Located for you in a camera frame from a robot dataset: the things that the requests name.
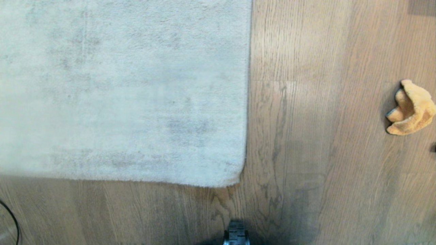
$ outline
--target black wheel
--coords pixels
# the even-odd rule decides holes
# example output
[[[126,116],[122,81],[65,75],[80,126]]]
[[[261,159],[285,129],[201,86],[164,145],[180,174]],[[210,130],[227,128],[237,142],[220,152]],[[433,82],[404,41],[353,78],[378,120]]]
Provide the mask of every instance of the black wheel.
[[[230,222],[228,231],[224,231],[223,245],[250,245],[248,231],[242,222]]]

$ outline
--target wood grain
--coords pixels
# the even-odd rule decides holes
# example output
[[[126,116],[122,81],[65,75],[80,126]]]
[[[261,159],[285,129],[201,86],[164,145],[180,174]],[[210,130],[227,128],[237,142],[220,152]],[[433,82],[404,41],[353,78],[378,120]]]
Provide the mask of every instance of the wood grain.
[[[401,79],[436,94],[431,0],[255,0],[247,161],[222,189],[2,176],[23,244],[436,244],[435,123],[391,136]],[[10,220],[0,211],[1,227]]]

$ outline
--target microfiber cloth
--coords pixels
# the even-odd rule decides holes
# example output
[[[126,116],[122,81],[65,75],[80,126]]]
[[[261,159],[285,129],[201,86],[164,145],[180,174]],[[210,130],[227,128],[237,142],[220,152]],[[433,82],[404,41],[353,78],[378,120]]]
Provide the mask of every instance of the microfiber cloth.
[[[237,183],[251,4],[0,1],[0,174]]]
[[[403,89],[395,95],[398,106],[386,115],[393,122],[387,131],[390,134],[407,135],[429,125],[436,114],[436,106],[430,93],[412,81],[403,80],[401,85]]]

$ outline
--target orange cloth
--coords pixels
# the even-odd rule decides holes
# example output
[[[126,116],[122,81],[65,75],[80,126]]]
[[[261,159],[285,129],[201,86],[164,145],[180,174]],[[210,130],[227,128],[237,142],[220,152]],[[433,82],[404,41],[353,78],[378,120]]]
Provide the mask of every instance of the orange cloth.
[[[431,95],[410,80],[401,81],[404,89],[398,90],[395,99],[398,106],[386,117],[393,122],[387,131],[390,134],[406,135],[414,133],[432,122],[436,105]]]

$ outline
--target black cable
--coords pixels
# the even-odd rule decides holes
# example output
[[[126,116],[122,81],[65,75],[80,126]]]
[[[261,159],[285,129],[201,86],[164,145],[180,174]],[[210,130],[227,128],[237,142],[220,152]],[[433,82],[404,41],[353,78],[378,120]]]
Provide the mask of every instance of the black cable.
[[[17,218],[15,218],[15,215],[12,213],[10,208],[2,200],[0,200],[0,204],[6,209],[6,211],[8,211],[8,213],[14,220],[15,227],[17,228],[17,242],[15,244],[18,245],[18,242],[20,241],[20,226],[18,225],[18,220]]]

